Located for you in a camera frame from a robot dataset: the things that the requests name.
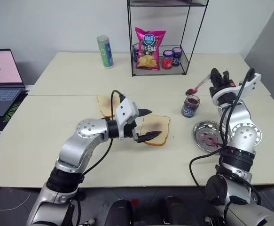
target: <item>cylindrical can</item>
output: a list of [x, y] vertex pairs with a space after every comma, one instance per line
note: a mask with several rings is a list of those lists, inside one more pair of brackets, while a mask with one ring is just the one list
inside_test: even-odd
[[114, 66], [112, 52], [110, 50], [109, 38], [106, 35], [101, 35], [97, 37], [99, 51], [102, 57], [103, 66], [106, 69], [112, 68]]
[[183, 50], [180, 47], [174, 47], [172, 49], [173, 51], [173, 66], [179, 66], [180, 65], [180, 59], [182, 57]]
[[139, 44], [136, 43], [133, 45], [133, 60], [137, 62], [139, 53]]
[[187, 118], [193, 117], [199, 104], [200, 99], [197, 96], [190, 95], [186, 97], [186, 100], [181, 110], [182, 114]]
[[170, 69], [172, 67], [172, 58], [173, 58], [172, 50], [165, 50], [163, 52], [162, 67], [164, 69]]

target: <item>white table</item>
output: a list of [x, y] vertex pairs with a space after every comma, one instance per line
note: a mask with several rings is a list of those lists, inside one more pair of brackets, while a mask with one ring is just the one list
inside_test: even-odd
[[[140, 108], [171, 118], [166, 144], [154, 147], [132, 139], [115, 140], [111, 152], [80, 186], [194, 186], [189, 162], [206, 152], [197, 147], [191, 131], [199, 121], [220, 120], [211, 98], [200, 96], [201, 105], [190, 119], [180, 113], [184, 97], [129, 98]], [[274, 184], [274, 100], [249, 96], [245, 103], [263, 134], [256, 147], [252, 182]], [[42, 187], [63, 143], [85, 118], [101, 118], [96, 97], [28, 96], [0, 135], [0, 186]], [[108, 144], [95, 149], [89, 167], [101, 158]], [[194, 174], [201, 185], [215, 174], [217, 161], [218, 157], [212, 156], [194, 163]]]
[[[212, 68], [229, 70], [236, 84], [243, 81], [249, 67], [238, 54], [194, 54], [187, 75], [132, 77], [129, 54], [113, 54], [115, 66], [106, 70], [99, 53], [58, 53], [36, 82], [29, 95], [97, 96], [118, 89], [126, 95], [183, 96]], [[198, 92], [209, 96], [210, 82]], [[269, 96], [260, 84], [250, 95]]]

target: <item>potato chips bag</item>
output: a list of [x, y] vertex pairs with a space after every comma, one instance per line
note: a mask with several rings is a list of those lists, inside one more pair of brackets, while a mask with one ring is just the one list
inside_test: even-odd
[[139, 39], [139, 53], [136, 68], [160, 70], [159, 46], [166, 31], [148, 31], [135, 27]]

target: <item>metal spoon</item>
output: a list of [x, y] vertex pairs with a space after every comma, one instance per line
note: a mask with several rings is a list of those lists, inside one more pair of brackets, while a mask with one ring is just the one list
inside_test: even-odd
[[203, 85], [204, 83], [206, 83], [206, 81], [208, 81], [209, 79], [210, 79], [210, 77], [211, 77], [211, 75], [210, 74], [208, 74], [208, 76], [207, 77], [205, 77], [195, 88], [191, 88], [191, 89], [188, 89], [187, 91], [186, 91], [186, 96], [188, 96], [188, 95], [193, 95], [193, 94], [195, 94], [195, 93], [197, 93], [197, 91], [198, 91], [198, 88], [200, 88], [201, 87], [201, 85]]

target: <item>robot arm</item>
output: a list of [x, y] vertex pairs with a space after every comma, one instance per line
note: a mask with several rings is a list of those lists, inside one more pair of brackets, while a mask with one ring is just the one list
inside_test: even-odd
[[151, 113], [138, 109], [136, 104], [123, 95], [116, 109], [116, 119], [86, 119], [81, 121], [74, 134], [65, 142], [55, 162], [48, 181], [31, 210], [27, 225], [71, 225], [78, 185], [84, 179], [85, 171], [94, 149], [109, 138], [133, 137], [136, 142], [144, 142], [158, 136], [160, 131], [152, 131], [139, 136], [135, 132], [135, 119]]
[[[244, 85], [244, 92], [238, 100], [229, 120], [230, 142], [220, 151], [216, 175], [206, 184], [208, 201], [220, 211], [228, 225], [234, 226], [274, 226], [274, 213], [251, 203], [251, 166], [256, 155], [254, 146], [262, 138], [260, 129], [252, 122], [251, 115], [242, 101], [247, 93], [255, 89], [261, 75], [254, 73]], [[228, 72], [224, 78], [216, 69], [211, 71], [210, 88], [212, 101], [219, 106], [219, 114], [224, 115], [224, 124], [228, 120], [227, 107], [236, 99], [241, 86], [236, 87], [229, 79]]]

